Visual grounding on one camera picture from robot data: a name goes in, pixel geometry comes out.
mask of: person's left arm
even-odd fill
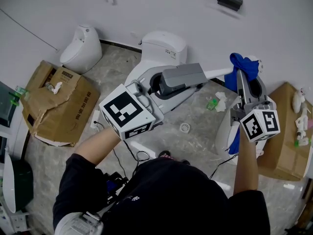
[[[105,129],[84,141],[67,160],[53,206],[54,229],[69,213],[98,212],[107,205],[106,178],[95,167],[119,142],[111,128]]]

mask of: person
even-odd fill
[[[119,142],[112,129],[105,129],[84,141],[67,160],[53,207],[54,229],[60,230],[71,213],[95,213],[108,205],[104,174],[95,167]],[[102,216],[97,234],[267,235],[268,211],[257,189],[255,143],[249,143],[241,129],[234,192],[229,199],[199,169],[168,157],[156,158],[138,167]]]

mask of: pink object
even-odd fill
[[[311,129],[311,128],[313,128],[313,119],[310,119],[308,121],[308,130]]]

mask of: black t-shirt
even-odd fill
[[[71,212],[98,212],[107,205],[107,186],[95,165],[73,154],[67,160],[53,207],[53,227]],[[260,191],[229,199],[199,169],[168,158],[141,164],[103,219],[103,234],[270,234]]]

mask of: blue cloth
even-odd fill
[[[255,79],[259,73],[259,61],[251,61],[249,58],[243,58],[238,53],[232,53],[230,55],[230,61],[234,65],[234,70],[231,74],[225,75],[225,87],[237,92],[237,70],[241,69],[247,76],[248,82]],[[229,147],[228,153],[235,155],[239,152],[240,143],[240,128],[236,133],[233,143]]]

